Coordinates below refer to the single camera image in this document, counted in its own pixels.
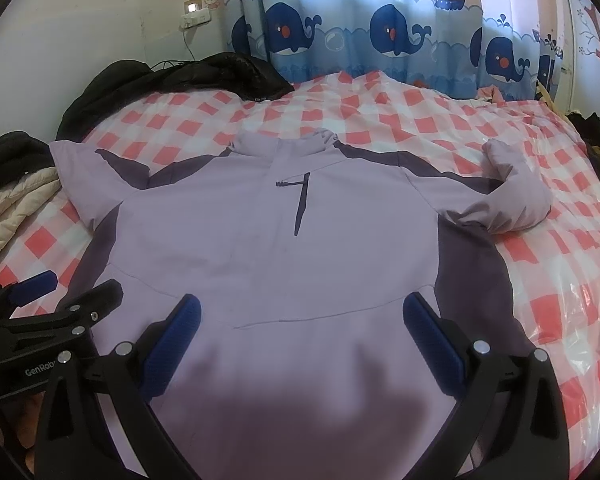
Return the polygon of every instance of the curtain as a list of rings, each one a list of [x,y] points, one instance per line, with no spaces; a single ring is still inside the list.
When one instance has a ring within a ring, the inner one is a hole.
[[[564,0],[224,0],[228,50],[270,60],[290,82],[345,71],[473,98],[496,85],[555,96]]]

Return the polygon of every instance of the metal bolt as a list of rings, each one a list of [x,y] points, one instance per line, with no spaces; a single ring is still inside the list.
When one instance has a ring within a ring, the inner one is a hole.
[[[538,361],[540,361],[541,363],[544,363],[549,358],[549,354],[541,348],[537,348],[534,352],[534,357],[538,359]]]
[[[71,352],[69,352],[68,350],[62,350],[59,354],[58,354],[58,362],[65,364],[68,363],[71,360]]]
[[[478,354],[486,355],[491,351],[491,346],[486,341],[478,339],[474,343],[474,350],[478,352]]]
[[[131,343],[125,341],[123,343],[120,343],[118,346],[116,346],[116,354],[122,355],[122,356],[129,355],[129,354],[131,354],[131,351],[133,349],[134,349],[134,346]]]

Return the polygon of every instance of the black zipper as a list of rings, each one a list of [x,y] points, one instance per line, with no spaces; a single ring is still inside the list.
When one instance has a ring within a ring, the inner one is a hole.
[[[276,182],[276,186],[278,187],[302,185],[302,191],[300,192],[300,202],[298,203],[298,212],[296,212],[296,229],[294,231],[294,236],[298,236],[298,232],[300,231],[300,224],[302,223],[302,216],[304,215],[304,211],[306,210],[306,194],[309,189],[310,175],[311,173],[305,173],[304,179],[302,179],[300,182]]]

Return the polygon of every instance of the jacket's left sleeve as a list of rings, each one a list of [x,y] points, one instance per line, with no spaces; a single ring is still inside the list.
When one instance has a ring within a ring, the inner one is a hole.
[[[138,191],[93,146],[56,140],[49,148],[62,189],[89,229],[94,230],[109,211]]]
[[[408,174],[424,199],[443,217],[456,224],[478,222],[491,233],[533,227],[551,209],[552,194],[541,177],[531,171],[522,154],[492,139],[482,150],[503,183],[491,192],[472,186],[478,178],[448,178]]]

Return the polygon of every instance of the red and white checkered bedspread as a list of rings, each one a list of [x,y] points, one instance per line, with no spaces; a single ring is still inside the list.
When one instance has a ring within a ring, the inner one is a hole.
[[[105,120],[85,141],[151,167],[220,153],[240,128],[297,137],[324,127],[380,152],[408,150],[442,171],[488,174],[480,147],[515,144],[554,193],[547,220],[503,235],[515,314],[545,348],[561,385],[572,478],[600,448],[600,183],[576,131],[539,102],[459,102],[382,73],[341,73],[296,86],[275,102],[243,102],[224,91],[152,94]],[[64,192],[23,226],[0,256],[0,283],[54,270],[58,290],[21,314],[50,312],[90,234]]]

